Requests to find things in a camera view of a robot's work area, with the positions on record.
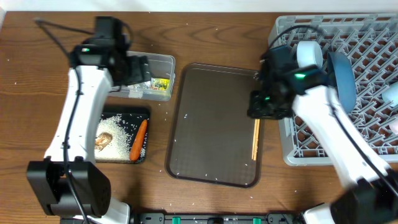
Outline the small light blue bowl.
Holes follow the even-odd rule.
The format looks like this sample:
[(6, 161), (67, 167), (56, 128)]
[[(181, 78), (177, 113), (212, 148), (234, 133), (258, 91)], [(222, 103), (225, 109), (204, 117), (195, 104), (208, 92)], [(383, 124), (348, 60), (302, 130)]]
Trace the small light blue bowl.
[(397, 106), (398, 82), (389, 85), (389, 88), (382, 93), (382, 99), (385, 103), (390, 103), (391, 107)]

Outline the orange carrot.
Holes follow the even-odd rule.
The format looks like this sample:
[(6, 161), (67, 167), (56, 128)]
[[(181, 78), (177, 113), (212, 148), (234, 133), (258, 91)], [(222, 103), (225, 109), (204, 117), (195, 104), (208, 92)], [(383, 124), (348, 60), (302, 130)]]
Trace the orange carrot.
[(138, 129), (136, 138), (134, 139), (134, 142), (133, 142), (133, 145), (132, 145), (132, 148), (130, 151), (130, 155), (129, 155), (130, 161), (137, 161), (140, 158), (142, 146), (144, 143), (144, 138), (146, 135), (147, 123), (148, 123), (148, 121), (145, 119), (141, 123), (141, 125)]

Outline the foil wrapper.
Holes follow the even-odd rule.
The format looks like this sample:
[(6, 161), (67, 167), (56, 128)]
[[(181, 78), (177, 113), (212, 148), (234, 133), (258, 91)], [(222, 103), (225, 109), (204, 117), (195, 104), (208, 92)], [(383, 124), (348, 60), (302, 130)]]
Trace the foil wrapper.
[(129, 85), (128, 87), (133, 90), (155, 90), (165, 91), (170, 84), (169, 79), (165, 78), (151, 78), (150, 81)]

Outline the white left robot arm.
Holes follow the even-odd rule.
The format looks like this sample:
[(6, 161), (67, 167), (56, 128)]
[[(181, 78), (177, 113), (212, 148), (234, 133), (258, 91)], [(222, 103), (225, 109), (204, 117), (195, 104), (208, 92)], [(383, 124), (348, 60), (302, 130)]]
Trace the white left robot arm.
[(95, 29), (65, 52), (68, 90), (55, 135), (27, 180), (45, 214), (62, 223), (132, 223), (131, 207), (111, 195), (109, 179), (95, 165), (95, 134), (114, 86), (148, 82), (145, 56), (128, 54), (132, 30), (120, 19), (98, 16)]

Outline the light blue rice bowl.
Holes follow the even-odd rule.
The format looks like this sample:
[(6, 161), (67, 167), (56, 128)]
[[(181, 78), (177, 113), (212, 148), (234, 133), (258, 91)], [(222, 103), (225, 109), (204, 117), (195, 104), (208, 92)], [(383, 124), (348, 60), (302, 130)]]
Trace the light blue rice bowl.
[(311, 65), (322, 68), (323, 54), (318, 42), (300, 41), (297, 45), (296, 56), (299, 68)]

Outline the pink small bowl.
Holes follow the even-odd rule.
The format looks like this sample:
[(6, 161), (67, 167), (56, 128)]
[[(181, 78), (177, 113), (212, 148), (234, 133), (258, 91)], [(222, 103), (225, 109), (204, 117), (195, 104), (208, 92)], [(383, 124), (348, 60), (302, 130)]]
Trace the pink small bowl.
[(394, 120), (389, 124), (389, 129), (394, 133), (398, 134), (398, 120)]

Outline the dark blue plate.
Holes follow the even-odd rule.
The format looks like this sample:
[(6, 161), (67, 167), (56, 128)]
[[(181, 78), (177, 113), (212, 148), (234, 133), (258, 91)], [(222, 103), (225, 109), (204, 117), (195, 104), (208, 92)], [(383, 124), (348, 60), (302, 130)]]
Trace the dark blue plate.
[(327, 69), (344, 111), (351, 113), (356, 105), (356, 85), (349, 58), (340, 52), (328, 52)]

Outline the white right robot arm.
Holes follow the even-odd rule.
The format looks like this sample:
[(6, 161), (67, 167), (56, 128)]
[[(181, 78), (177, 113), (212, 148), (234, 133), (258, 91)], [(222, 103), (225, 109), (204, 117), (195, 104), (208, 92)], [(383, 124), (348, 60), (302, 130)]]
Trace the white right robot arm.
[(338, 77), (352, 72), (348, 58), (327, 55), (328, 69), (317, 64), (317, 43), (291, 56), (287, 46), (262, 56), (261, 89), (251, 93), (254, 119), (297, 115), (330, 158), (344, 193), (302, 213), (304, 223), (389, 223), (397, 220), (397, 173), (363, 139), (341, 104)]

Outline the brown food piece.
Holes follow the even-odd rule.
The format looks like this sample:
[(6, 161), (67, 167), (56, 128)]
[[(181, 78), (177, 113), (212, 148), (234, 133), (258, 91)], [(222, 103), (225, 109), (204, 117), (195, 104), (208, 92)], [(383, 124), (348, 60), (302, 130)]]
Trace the brown food piece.
[(102, 151), (111, 141), (113, 137), (110, 133), (101, 133), (95, 139), (95, 150)]

